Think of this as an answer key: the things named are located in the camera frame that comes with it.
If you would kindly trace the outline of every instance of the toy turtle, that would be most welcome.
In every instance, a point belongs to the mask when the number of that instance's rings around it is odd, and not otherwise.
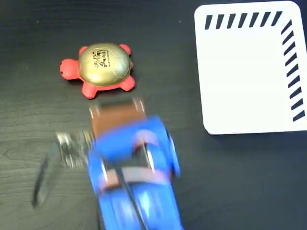
[[[133,63],[131,49],[124,44],[98,43],[83,46],[79,50],[79,60],[65,59],[60,64],[60,72],[67,80],[81,79],[82,93],[88,99],[97,91],[121,88],[130,91],[135,80],[130,75]]]

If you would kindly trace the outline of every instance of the wooden surface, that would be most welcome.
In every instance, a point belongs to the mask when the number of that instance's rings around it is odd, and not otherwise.
[[[137,87],[96,100],[142,96],[165,122],[180,157],[174,191],[185,229],[307,229],[305,133],[212,137],[202,126],[193,14],[227,2],[235,1],[1,2],[1,230],[97,229],[86,171],[65,170],[40,210],[30,200],[54,131],[90,125],[81,83],[64,80],[59,64],[101,41],[130,45]]]

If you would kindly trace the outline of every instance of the black cord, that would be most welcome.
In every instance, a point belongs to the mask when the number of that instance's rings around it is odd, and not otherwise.
[[[129,196],[129,199],[130,199],[130,202],[132,203],[132,206],[136,212],[136,215],[138,217],[138,220],[141,224],[141,229],[142,230],[148,230],[146,225],[145,225],[145,222],[144,222],[144,219],[139,211],[139,208],[135,202],[135,199],[133,197],[133,194],[132,194],[132,191],[129,187],[129,185],[127,184],[127,182],[124,180],[124,175],[123,175],[123,170],[121,168],[118,168],[118,167],[114,167],[115,171],[116,171],[116,174],[118,176],[118,180],[121,184],[121,186],[126,190],[128,196]]]
[[[57,144],[53,144],[50,152],[48,153],[48,155],[46,156],[40,167],[40,172],[38,174],[38,177],[34,185],[34,192],[31,202],[34,208],[41,206],[47,198],[47,195],[49,193],[49,188],[45,181],[45,175],[47,169],[52,167],[54,162],[58,158],[59,156],[58,149],[59,148]]]

